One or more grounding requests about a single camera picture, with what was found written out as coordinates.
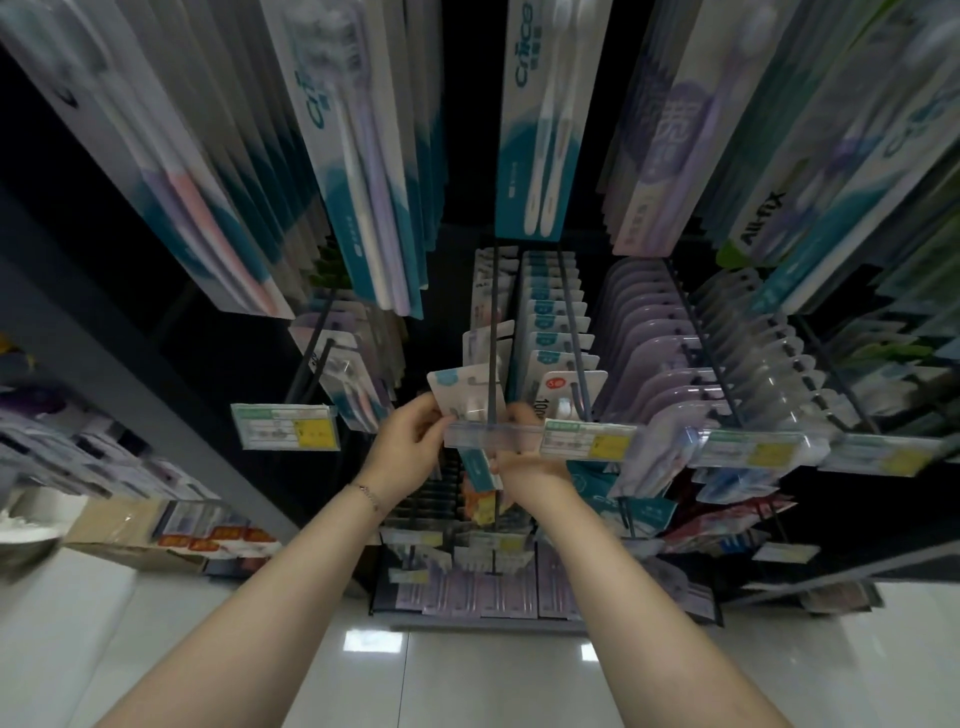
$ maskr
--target toothbrush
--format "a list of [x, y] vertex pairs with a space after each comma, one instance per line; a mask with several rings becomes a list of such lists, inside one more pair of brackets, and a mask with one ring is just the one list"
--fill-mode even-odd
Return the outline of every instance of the toothbrush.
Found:
[[191, 253], [238, 303], [278, 315], [276, 303], [224, 238], [172, 145], [140, 107], [96, 27], [73, 0], [48, 0], [39, 7], [45, 11], [38, 17], [41, 27], [56, 41], [56, 47], [45, 51], [60, 56], [68, 72], [91, 93]]
[[746, 90], [744, 83], [754, 59], [765, 51], [774, 40], [780, 14], [771, 2], [763, 2], [740, 22], [733, 48], [727, 55], [720, 83], [709, 103], [707, 115], [690, 153], [687, 155], [680, 176], [670, 186], [670, 193], [663, 204], [650, 235], [641, 246], [641, 256], [666, 256], [670, 254], [676, 238], [673, 228], [685, 224], [678, 219], [681, 207], [689, 196], [690, 188], [703, 175], [703, 166], [713, 151], [713, 137], [720, 127], [723, 112], [728, 104], [740, 101]]
[[566, 87], [560, 121], [557, 122], [557, 137], [553, 143], [553, 162], [550, 164], [550, 181], [546, 186], [546, 196], [543, 198], [543, 209], [540, 213], [540, 235], [543, 237], [550, 236], [557, 221], [560, 184], [564, 177], [566, 153], [570, 149], [570, 136], [573, 133], [573, 110], [577, 100], [577, 85], [580, 83], [584, 56], [587, 54], [590, 41], [593, 40], [593, 21], [595, 18], [596, 0], [580, 0], [580, 6], [577, 8], [577, 20], [573, 26], [576, 37], [573, 70]]
[[[314, 84], [327, 91], [337, 116], [348, 189], [376, 303], [384, 310], [406, 316], [410, 312], [406, 277], [399, 259], [386, 172], [376, 141], [368, 89], [370, 69], [359, 19], [348, 8], [331, 9], [310, 1], [287, 9], [284, 17], [298, 62]], [[359, 129], [363, 156], [358, 152], [352, 120]], [[390, 280], [388, 264], [392, 269]]]
[[537, 231], [540, 219], [540, 197], [543, 192], [543, 172], [546, 170], [546, 156], [550, 151], [550, 137], [553, 135], [553, 115], [557, 100], [557, 77], [560, 74], [560, 52], [566, 29], [573, 15], [573, 0], [554, 0], [553, 50], [550, 55], [550, 73], [546, 79], [546, 90], [540, 104], [540, 119], [537, 121], [537, 142], [534, 145], [534, 165], [530, 174], [530, 189], [527, 192], [527, 207], [523, 215], [523, 232], [533, 235]]

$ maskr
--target yellow price label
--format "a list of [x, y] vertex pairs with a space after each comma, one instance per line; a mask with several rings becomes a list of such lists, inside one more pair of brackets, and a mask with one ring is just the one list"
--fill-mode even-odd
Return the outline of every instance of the yellow price label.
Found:
[[337, 449], [330, 420], [294, 420], [294, 431], [301, 448]]
[[444, 534], [437, 533], [436, 531], [424, 531], [423, 535], [420, 536], [420, 543], [424, 546], [432, 546], [434, 548], [443, 546]]
[[913, 477], [932, 459], [933, 453], [929, 450], [900, 448], [884, 460], [880, 467], [888, 475]]
[[628, 435], [596, 435], [590, 446], [590, 457], [598, 460], [623, 460], [630, 446]]
[[477, 525], [490, 525], [495, 520], [493, 517], [495, 511], [496, 496], [493, 493], [484, 494], [477, 499], [473, 509], [473, 522]]
[[496, 550], [505, 553], [517, 553], [523, 550], [527, 543], [526, 536], [500, 536]]
[[793, 460], [798, 443], [757, 443], [747, 458], [755, 468], [786, 468]]

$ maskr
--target price tag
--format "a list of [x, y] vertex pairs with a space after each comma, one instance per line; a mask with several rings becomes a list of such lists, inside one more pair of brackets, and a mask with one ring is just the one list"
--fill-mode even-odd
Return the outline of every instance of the price tag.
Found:
[[804, 441], [801, 432], [744, 432], [713, 430], [703, 448], [694, 455], [694, 468], [765, 468], [784, 470], [790, 467]]
[[527, 544], [527, 537], [521, 533], [489, 533], [473, 531], [470, 533], [470, 548], [491, 548], [494, 551], [517, 553]]
[[381, 528], [380, 538], [387, 546], [432, 546], [444, 545], [440, 531], [409, 531], [403, 528]]
[[387, 575], [391, 584], [428, 584], [430, 582], [430, 571], [427, 569], [417, 569], [414, 571], [404, 571], [403, 569], [389, 569]]
[[942, 445], [934, 438], [849, 434], [833, 446], [820, 470], [914, 477]]
[[768, 542], [754, 554], [754, 561], [771, 561], [777, 564], [805, 564], [818, 553], [820, 553], [819, 546]]
[[634, 425], [547, 420], [540, 454], [564, 460], [623, 460], [634, 439]]
[[232, 404], [244, 449], [338, 450], [336, 408], [325, 404]]

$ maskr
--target cardboard box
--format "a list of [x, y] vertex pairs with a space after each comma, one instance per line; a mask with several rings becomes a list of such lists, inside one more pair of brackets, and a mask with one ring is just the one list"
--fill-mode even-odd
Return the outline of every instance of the cardboard box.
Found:
[[183, 556], [154, 543], [166, 500], [91, 499], [63, 538], [63, 545], [144, 571], [200, 573], [202, 556]]

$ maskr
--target forearm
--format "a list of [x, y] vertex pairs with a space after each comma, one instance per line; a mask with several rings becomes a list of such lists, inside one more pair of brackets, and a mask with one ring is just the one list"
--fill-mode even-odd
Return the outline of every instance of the forearm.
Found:
[[346, 488], [100, 723], [278, 726], [378, 518]]
[[552, 489], [535, 510], [626, 725], [786, 724], [572, 487]]

